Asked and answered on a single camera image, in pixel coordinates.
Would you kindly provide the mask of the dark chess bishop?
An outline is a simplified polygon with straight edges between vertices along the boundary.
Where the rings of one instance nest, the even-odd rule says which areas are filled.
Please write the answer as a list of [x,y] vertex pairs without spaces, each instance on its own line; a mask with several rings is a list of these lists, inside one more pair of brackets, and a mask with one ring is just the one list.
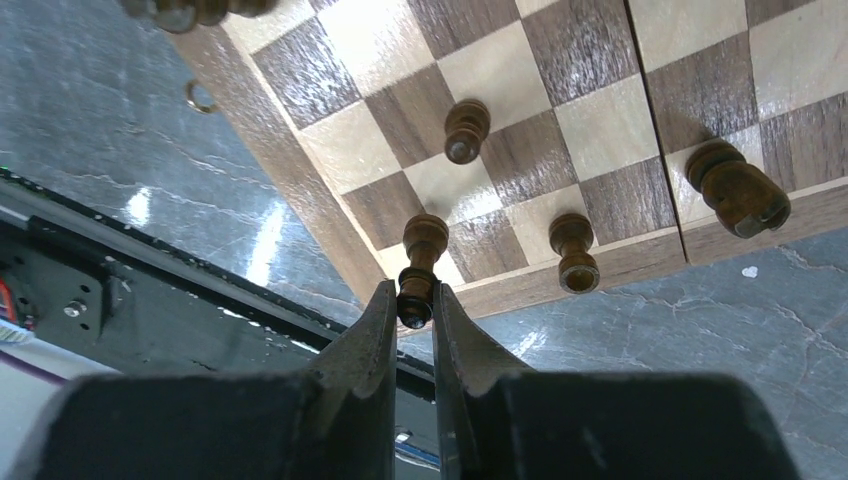
[[434,266],[447,250],[449,229],[438,216],[419,214],[404,227],[403,246],[410,265],[398,277],[398,317],[410,329],[422,329],[433,315]]

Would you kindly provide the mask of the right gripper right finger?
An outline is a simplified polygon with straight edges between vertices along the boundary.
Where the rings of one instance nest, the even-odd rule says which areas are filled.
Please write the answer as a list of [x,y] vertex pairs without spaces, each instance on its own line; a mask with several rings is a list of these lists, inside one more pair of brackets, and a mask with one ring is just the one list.
[[433,297],[433,355],[443,479],[513,479],[516,454],[499,380],[530,370],[482,330],[445,283]]

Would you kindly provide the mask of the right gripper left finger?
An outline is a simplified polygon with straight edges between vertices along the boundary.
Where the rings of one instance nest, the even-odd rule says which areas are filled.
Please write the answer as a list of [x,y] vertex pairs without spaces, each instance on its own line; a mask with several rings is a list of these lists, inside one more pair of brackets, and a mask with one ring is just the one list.
[[383,280],[359,319],[310,362],[293,479],[395,476],[396,317],[395,282]]

